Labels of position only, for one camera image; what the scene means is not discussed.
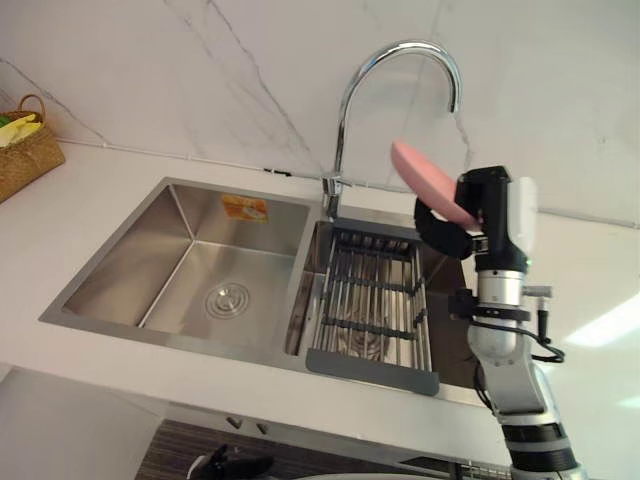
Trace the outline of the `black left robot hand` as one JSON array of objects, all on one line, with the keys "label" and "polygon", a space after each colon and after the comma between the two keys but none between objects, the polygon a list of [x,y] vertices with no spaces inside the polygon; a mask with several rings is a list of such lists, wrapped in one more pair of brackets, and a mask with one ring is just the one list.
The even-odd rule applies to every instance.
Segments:
[{"label": "black left robot hand", "polygon": [[272,456],[230,460],[223,444],[214,452],[198,456],[189,467],[187,479],[254,479],[267,474],[274,465]]}]

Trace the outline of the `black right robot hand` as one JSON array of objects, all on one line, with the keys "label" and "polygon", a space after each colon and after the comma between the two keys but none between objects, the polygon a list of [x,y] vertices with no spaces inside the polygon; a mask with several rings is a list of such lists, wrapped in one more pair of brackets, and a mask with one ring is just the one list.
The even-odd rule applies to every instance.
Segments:
[{"label": "black right robot hand", "polygon": [[[476,255],[476,269],[528,272],[528,256],[508,233],[508,188],[512,179],[503,166],[472,169],[462,174],[455,186],[453,205],[479,223],[477,229],[487,240],[487,248]],[[417,199],[415,228],[429,247],[458,260],[474,254],[472,227],[436,216],[440,212]]]}]

